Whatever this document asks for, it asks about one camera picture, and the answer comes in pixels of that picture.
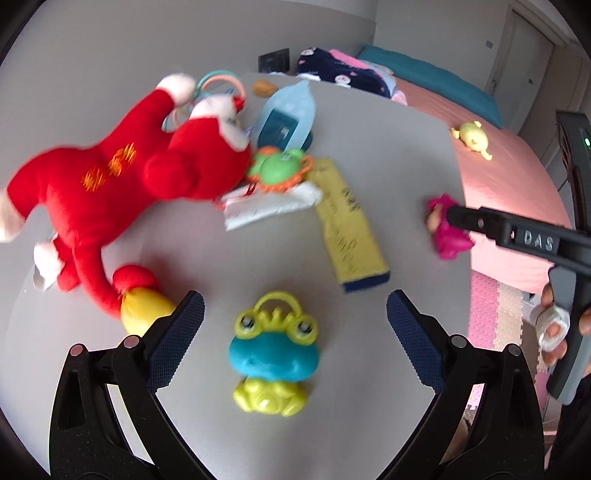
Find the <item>stuffed toy ear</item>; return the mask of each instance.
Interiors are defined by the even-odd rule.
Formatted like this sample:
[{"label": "stuffed toy ear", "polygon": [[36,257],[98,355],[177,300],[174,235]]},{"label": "stuffed toy ear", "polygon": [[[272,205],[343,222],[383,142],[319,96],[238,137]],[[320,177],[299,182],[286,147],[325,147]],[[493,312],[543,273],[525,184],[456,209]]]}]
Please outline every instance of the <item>stuffed toy ear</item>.
[{"label": "stuffed toy ear", "polygon": [[161,200],[172,200],[184,196],[196,183],[195,160],[175,151],[154,155],[144,170],[146,189]]}]

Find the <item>gray handle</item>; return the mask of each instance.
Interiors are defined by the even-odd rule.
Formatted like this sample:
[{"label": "gray handle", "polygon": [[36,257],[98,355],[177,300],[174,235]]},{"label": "gray handle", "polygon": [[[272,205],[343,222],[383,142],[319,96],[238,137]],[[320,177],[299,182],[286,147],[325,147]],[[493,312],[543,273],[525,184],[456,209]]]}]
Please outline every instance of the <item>gray handle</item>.
[{"label": "gray handle", "polygon": [[591,359],[591,336],[583,336],[579,331],[579,319],[591,305],[591,282],[563,267],[554,267],[548,274],[555,304],[570,313],[570,328],[566,355],[556,362],[546,389],[562,405],[569,405]]}]

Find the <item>navy blue blanket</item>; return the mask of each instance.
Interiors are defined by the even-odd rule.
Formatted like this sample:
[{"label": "navy blue blanket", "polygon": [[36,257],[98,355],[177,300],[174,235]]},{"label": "navy blue blanket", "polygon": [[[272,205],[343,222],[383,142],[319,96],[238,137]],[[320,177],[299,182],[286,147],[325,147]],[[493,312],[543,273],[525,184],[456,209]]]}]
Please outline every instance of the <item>navy blue blanket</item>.
[{"label": "navy blue blanket", "polygon": [[336,60],[320,48],[304,50],[297,63],[296,74],[305,73],[324,82],[337,83],[348,88],[390,98],[391,94],[384,80],[373,70],[359,69]]}]

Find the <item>door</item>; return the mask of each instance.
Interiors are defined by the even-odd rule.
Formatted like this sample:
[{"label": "door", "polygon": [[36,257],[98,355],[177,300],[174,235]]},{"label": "door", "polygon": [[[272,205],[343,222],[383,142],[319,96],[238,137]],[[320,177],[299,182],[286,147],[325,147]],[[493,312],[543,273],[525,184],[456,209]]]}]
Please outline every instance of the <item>door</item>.
[{"label": "door", "polygon": [[503,126],[518,134],[540,89],[554,44],[511,11],[499,47],[500,61],[487,90],[496,99]]}]

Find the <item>orange embroidery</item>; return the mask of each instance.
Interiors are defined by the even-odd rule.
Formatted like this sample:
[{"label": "orange embroidery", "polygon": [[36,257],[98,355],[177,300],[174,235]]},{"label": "orange embroidery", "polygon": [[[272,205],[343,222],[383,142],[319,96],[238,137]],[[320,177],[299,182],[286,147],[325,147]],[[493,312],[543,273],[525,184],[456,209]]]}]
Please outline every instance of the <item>orange embroidery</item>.
[{"label": "orange embroidery", "polygon": [[93,193],[98,190],[100,186],[105,183],[105,175],[99,167],[89,170],[84,177],[82,177],[81,184],[87,192]]},{"label": "orange embroidery", "polygon": [[[113,158],[111,158],[107,164],[109,175],[115,177],[121,175],[124,167],[131,165],[136,155],[137,150],[135,149],[134,144],[129,144],[125,148],[117,150],[115,155],[113,155]],[[94,167],[86,172],[86,175],[82,177],[80,182],[84,185],[87,192],[94,193],[105,184],[106,176],[106,172],[104,172],[102,168]]]}]

